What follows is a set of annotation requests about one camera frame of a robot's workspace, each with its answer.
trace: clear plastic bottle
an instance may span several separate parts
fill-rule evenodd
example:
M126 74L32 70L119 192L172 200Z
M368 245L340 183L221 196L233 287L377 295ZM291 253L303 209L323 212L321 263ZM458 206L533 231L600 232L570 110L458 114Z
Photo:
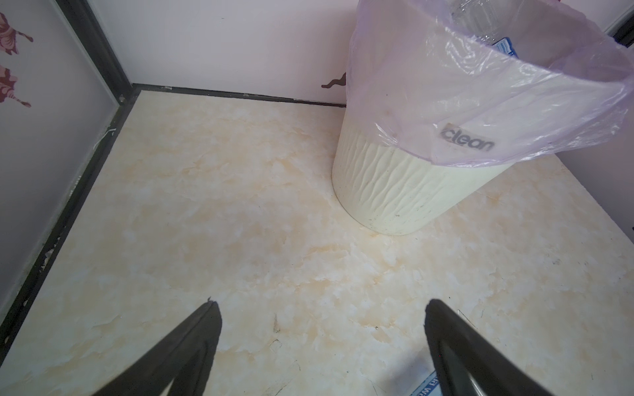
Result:
M458 25L488 44L501 39L500 20L490 0L456 0L451 17Z

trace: marble floor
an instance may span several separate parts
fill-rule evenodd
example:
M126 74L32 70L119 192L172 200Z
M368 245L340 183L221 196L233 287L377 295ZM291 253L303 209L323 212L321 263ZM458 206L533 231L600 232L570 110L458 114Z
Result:
M2 395L89 395L208 298L206 395L402 395L441 298L559 396L634 394L634 245L555 156L420 231L355 222L344 109L144 91L0 368Z

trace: purple plastic bag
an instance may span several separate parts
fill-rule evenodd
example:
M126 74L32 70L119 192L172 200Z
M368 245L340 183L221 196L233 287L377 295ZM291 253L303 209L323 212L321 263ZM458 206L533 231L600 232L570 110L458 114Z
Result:
M634 54L552 0L488 0L518 58L454 23L446 0L361 0L347 112L375 142L481 167L607 141L634 90Z

